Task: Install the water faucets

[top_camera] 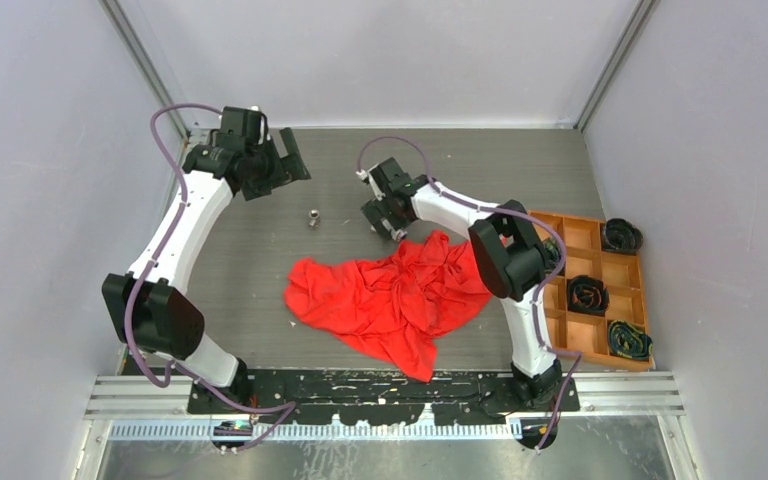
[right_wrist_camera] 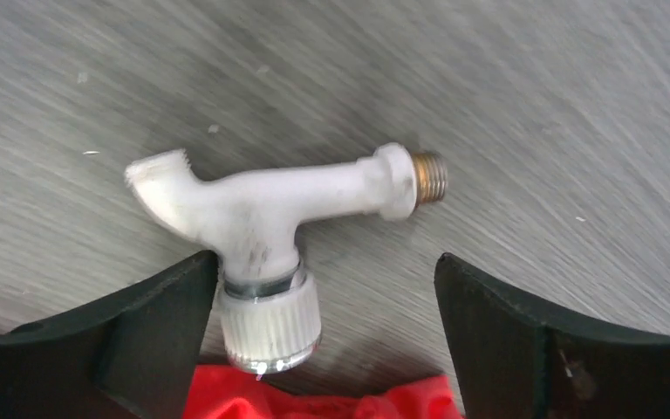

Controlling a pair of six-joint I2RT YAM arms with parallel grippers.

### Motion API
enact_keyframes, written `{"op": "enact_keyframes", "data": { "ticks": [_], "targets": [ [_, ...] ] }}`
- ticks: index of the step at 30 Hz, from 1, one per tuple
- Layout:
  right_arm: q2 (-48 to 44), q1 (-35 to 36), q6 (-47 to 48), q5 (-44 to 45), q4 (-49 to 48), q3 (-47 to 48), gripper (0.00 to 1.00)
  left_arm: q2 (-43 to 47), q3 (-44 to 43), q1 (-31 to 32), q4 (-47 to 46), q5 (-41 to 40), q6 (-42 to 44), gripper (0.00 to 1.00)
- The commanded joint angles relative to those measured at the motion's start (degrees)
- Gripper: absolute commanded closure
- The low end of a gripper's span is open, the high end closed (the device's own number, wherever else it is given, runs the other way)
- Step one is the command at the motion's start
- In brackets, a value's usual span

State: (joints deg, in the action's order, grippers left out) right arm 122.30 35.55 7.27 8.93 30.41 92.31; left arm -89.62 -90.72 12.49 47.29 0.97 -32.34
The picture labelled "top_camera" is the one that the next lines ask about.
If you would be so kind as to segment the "white faucet with chrome head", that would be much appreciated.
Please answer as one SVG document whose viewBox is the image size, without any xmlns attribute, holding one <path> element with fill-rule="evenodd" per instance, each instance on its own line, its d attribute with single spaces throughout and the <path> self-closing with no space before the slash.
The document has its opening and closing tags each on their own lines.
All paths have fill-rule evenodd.
<svg viewBox="0 0 768 480">
<path fill-rule="evenodd" d="M 408 235 L 408 232 L 405 229 L 390 229 L 390 236 L 391 238 L 396 242 L 401 242 L 404 240 Z"/>
</svg>

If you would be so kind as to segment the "silver metal pipe fitting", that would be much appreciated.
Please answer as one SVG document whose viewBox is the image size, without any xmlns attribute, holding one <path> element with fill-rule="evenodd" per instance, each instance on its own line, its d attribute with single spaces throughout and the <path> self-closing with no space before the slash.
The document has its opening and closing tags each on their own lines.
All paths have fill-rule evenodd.
<svg viewBox="0 0 768 480">
<path fill-rule="evenodd" d="M 317 228 L 321 222 L 321 212 L 318 209 L 311 209 L 308 213 L 308 226 Z"/>
</svg>

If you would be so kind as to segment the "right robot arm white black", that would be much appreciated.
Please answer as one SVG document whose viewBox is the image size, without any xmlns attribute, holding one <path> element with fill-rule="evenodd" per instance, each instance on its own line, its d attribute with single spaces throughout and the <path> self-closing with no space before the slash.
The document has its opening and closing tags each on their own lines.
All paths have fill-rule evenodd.
<svg viewBox="0 0 768 480">
<path fill-rule="evenodd" d="M 527 410 L 542 409 L 552 400 L 562 370 L 543 303 L 549 254 L 527 210 L 515 200 L 479 201 L 427 175 L 412 177 L 393 158 L 356 175 L 373 192 L 361 211 L 379 235 L 400 241 L 408 226 L 425 221 L 468 239 L 479 278 L 499 299 L 507 320 L 516 400 Z"/>
</svg>

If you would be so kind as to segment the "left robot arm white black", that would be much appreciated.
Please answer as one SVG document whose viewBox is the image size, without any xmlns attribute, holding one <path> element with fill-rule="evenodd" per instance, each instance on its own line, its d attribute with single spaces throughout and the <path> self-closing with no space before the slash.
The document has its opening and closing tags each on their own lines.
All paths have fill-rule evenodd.
<svg viewBox="0 0 768 480">
<path fill-rule="evenodd" d="M 134 354 L 151 353 L 213 387 L 229 413 L 252 397 L 242 360 L 206 332 L 205 317 L 187 298 L 194 264 L 221 213 L 236 197 L 254 200 L 311 175 L 294 132 L 271 135 L 256 107 L 226 106 L 220 125 L 170 160 L 176 197 L 145 249 L 123 274 L 111 273 L 102 295 L 119 340 Z"/>
</svg>

